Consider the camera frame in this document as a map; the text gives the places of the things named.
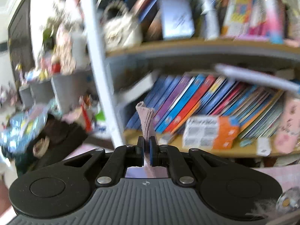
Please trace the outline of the purple and pink sweater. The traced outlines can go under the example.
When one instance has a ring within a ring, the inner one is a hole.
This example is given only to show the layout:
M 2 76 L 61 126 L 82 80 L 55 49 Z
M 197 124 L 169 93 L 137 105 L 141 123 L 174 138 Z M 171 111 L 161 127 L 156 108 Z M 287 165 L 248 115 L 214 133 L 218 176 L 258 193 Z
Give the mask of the purple and pink sweater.
M 144 102 L 136 105 L 136 110 L 141 122 L 142 136 L 146 140 L 144 151 L 144 164 L 142 167 L 131 167 L 126 172 L 127 178 L 167 178 L 167 170 L 164 167 L 152 167 L 150 164 L 150 148 L 148 140 L 154 137 L 157 140 L 153 118 L 155 114 L 154 108 L 148 108 Z

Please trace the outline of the upper orange white box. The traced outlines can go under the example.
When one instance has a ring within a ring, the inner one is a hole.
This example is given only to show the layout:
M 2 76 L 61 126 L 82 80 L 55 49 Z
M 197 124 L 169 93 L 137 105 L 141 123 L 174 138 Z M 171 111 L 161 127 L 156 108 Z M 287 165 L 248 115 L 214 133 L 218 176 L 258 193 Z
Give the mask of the upper orange white box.
M 185 125 L 184 148 L 230 149 L 239 134 L 239 122 L 230 116 L 193 116 Z

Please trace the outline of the row of colourful books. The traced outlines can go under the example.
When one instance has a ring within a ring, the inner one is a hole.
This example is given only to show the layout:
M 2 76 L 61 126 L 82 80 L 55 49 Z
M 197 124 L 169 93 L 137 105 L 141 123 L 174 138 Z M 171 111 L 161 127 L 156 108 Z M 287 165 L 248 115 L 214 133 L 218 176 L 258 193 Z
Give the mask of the row of colourful books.
M 271 137 L 283 112 L 284 92 L 223 76 L 162 75 L 143 98 L 154 108 L 159 134 L 181 134 L 189 117 L 230 116 L 239 123 L 239 139 Z

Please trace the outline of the white charger adapter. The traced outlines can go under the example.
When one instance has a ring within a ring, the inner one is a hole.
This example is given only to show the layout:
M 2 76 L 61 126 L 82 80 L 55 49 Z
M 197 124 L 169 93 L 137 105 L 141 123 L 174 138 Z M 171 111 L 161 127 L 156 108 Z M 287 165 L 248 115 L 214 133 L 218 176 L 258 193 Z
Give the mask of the white charger adapter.
M 259 137 L 256 144 L 256 154 L 258 156 L 267 157 L 272 152 L 272 146 L 269 138 Z

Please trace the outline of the grey white shelf unit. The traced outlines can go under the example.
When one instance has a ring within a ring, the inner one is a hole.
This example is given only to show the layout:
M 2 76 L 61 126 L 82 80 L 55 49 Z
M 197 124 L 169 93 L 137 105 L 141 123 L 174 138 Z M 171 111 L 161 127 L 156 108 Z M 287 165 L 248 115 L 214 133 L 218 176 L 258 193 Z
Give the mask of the grey white shelf unit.
M 87 75 L 92 74 L 94 85 L 101 107 L 105 115 L 108 137 L 114 147 L 126 144 L 123 136 L 124 127 L 114 97 L 114 86 L 109 62 L 106 58 L 103 29 L 99 23 L 99 12 L 96 9 L 96 0 L 82 0 L 84 24 L 87 36 L 90 70 L 79 70 L 71 75 L 54 76 L 51 80 L 52 89 L 60 110 L 63 113 L 71 106 L 71 99 L 84 94 L 87 90 Z

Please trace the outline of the wooden bookshelf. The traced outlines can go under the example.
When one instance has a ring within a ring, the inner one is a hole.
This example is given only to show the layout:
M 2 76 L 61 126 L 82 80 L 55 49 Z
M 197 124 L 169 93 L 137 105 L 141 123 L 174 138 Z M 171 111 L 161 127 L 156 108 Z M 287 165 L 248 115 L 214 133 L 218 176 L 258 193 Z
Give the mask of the wooden bookshelf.
M 165 143 L 181 144 L 193 115 L 235 115 L 241 136 L 271 136 L 273 117 L 260 118 L 298 86 L 276 80 L 280 70 L 299 69 L 299 42 L 282 38 L 285 10 L 267 8 L 267 36 L 248 34 L 249 22 L 226 18 L 220 29 L 218 0 L 97 0 L 99 59 L 94 74 L 114 147 L 147 126 Z M 229 0 L 250 17 L 253 0 Z

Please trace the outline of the clear plastic bag of items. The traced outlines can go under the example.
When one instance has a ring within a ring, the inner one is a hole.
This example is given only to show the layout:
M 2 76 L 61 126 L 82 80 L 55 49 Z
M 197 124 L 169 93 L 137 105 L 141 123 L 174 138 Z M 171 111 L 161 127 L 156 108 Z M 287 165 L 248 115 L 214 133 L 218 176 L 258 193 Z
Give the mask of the clear plastic bag of items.
M 12 154 L 25 152 L 45 127 L 49 114 L 57 118 L 62 116 L 55 98 L 47 104 L 34 104 L 28 111 L 17 113 L 10 119 L 10 126 L 1 131 L 1 147 Z

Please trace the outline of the white tablet device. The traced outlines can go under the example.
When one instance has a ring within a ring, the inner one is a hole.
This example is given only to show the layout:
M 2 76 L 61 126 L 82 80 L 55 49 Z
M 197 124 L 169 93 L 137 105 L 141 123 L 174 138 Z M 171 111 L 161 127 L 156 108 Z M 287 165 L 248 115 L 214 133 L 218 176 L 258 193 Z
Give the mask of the white tablet device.
M 277 88 L 294 94 L 299 94 L 299 84 L 273 75 L 241 67 L 229 66 L 226 64 L 216 64 L 214 69 L 217 73 L 236 81 Z

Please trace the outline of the pink cartoon checkered tablecloth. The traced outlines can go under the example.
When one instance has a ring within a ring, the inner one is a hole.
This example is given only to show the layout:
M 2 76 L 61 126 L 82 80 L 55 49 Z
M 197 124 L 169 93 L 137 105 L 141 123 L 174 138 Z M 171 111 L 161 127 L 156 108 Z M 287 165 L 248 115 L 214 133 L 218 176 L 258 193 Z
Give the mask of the pink cartoon checkered tablecloth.
M 122 178 L 97 187 L 104 149 L 95 149 L 16 179 L 11 224 L 266 224 L 252 211 L 282 193 L 273 177 L 197 148 L 182 153 L 195 185 L 167 178 Z

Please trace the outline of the white handbag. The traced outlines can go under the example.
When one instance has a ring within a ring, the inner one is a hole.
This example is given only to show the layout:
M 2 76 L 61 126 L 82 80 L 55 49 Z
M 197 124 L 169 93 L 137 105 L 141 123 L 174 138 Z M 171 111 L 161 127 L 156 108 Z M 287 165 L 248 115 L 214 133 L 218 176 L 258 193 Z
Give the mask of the white handbag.
M 138 19 L 121 0 L 114 0 L 105 8 L 102 28 L 107 51 L 133 47 L 143 41 Z

